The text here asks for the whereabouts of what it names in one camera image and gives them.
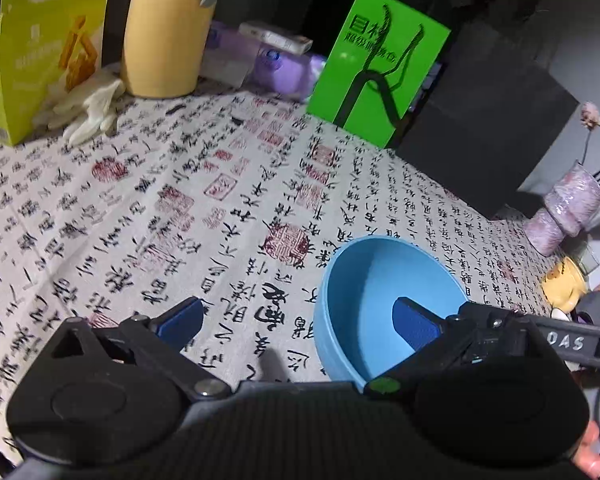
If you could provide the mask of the person's hand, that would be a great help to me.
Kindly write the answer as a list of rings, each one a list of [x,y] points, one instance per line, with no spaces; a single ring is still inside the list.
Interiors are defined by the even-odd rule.
[[[600,440],[600,427],[590,420],[580,441],[573,463],[584,472],[588,478],[600,478],[600,453],[594,450],[594,445]]]

